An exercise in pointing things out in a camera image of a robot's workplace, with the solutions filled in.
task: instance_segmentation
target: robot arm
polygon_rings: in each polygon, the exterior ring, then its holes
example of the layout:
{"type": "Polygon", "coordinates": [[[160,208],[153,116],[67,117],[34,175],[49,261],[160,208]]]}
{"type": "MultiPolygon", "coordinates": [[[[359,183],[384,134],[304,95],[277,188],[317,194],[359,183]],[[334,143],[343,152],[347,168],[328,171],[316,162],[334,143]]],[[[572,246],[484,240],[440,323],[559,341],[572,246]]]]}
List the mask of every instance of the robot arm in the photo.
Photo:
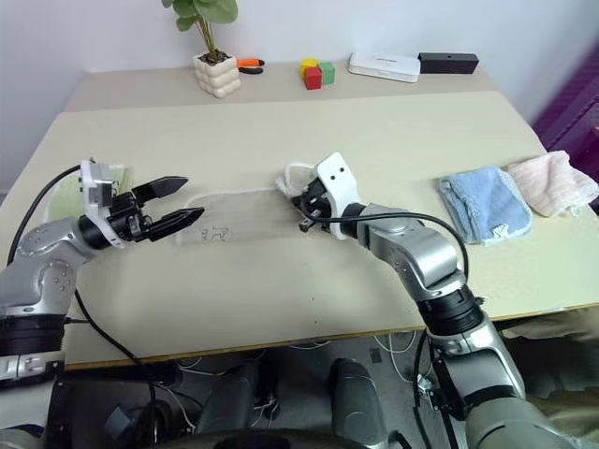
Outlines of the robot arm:
{"type": "Polygon", "coordinates": [[[81,265],[109,246],[166,237],[204,211],[177,210],[153,222],[142,212],[145,202],[175,193],[187,178],[165,177],[114,196],[109,166],[83,161],[80,168],[85,215],[30,231],[0,273],[0,429],[44,427],[81,265]]]}
{"type": "Polygon", "coordinates": [[[466,420],[470,447],[571,447],[526,401],[519,371],[482,300],[466,285],[454,246],[415,218],[427,216],[360,204],[338,153],[315,167],[314,180],[293,201],[305,216],[302,231],[320,223],[337,239],[357,239],[398,273],[438,356],[434,368],[446,406],[466,420]]]}

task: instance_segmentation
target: black box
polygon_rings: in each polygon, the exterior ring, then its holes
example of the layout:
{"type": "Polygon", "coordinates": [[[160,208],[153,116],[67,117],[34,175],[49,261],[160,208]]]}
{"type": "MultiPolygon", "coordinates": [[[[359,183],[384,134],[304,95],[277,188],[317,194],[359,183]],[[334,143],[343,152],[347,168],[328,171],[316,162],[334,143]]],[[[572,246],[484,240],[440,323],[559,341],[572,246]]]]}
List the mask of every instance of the black box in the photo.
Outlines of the black box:
{"type": "Polygon", "coordinates": [[[478,65],[473,53],[420,53],[420,73],[460,73],[470,75],[478,65]]]}

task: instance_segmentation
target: table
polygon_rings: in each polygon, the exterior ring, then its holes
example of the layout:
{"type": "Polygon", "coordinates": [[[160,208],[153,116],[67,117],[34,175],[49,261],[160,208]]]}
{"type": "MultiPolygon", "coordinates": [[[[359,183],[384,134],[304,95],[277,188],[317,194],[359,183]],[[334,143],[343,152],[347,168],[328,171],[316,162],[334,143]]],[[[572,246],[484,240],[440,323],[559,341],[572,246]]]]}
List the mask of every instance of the table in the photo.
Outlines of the table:
{"type": "MultiPolygon", "coordinates": [[[[188,69],[90,75],[0,209],[0,257],[42,185],[90,156],[133,167],[137,183],[188,176],[177,195],[148,204],[154,217],[209,192],[272,186],[287,162],[338,151],[364,202],[449,220],[439,177],[544,151],[483,72],[411,85],[338,65],[336,84],[307,92],[294,65],[267,69],[243,77],[237,98],[225,101],[200,92],[188,69]]],[[[489,297],[493,319],[596,304],[597,223],[590,209],[576,219],[535,216],[524,239],[469,246],[469,285],[489,297]]],[[[235,244],[143,242],[105,251],[78,285],[96,321],[148,360],[423,326],[390,267],[354,241],[315,231],[235,244]]],[[[80,316],[75,304],[70,315],[80,316]]],[[[66,328],[65,347],[70,369],[124,358],[86,325],[66,328]]]]}

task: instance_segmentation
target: plant stem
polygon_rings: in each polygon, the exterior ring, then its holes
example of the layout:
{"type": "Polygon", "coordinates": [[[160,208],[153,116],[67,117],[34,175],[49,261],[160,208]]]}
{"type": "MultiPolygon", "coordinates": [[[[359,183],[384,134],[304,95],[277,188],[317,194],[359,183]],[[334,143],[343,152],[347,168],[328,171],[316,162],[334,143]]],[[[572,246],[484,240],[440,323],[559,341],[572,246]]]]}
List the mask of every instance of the plant stem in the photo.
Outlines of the plant stem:
{"type": "Polygon", "coordinates": [[[212,33],[211,25],[202,16],[199,16],[196,27],[204,39],[208,53],[216,64],[218,58],[216,55],[216,47],[214,46],[214,34],[212,33]]]}

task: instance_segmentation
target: toy block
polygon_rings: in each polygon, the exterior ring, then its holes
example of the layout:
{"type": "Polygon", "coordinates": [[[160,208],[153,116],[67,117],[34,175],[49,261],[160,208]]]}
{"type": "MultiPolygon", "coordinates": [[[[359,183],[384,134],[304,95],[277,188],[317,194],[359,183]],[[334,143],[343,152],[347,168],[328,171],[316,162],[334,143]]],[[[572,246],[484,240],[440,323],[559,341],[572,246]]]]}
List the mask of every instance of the toy block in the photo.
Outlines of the toy block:
{"type": "Polygon", "coordinates": [[[302,79],[304,76],[304,72],[306,71],[306,68],[309,67],[318,67],[318,61],[312,58],[306,58],[301,62],[301,69],[299,74],[301,75],[302,79]]]}
{"type": "Polygon", "coordinates": [[[303,82],[309,91],[320,89],[322,86],[322,72],[318,67],[307,67],[304,72],[303,82]]]}
{"type": "Polygon", "coordinates": [[[322,72],[323,84],[332,84],[335,82],[335,66],[332,63],[319,63],[318,68],[322,72]]]}

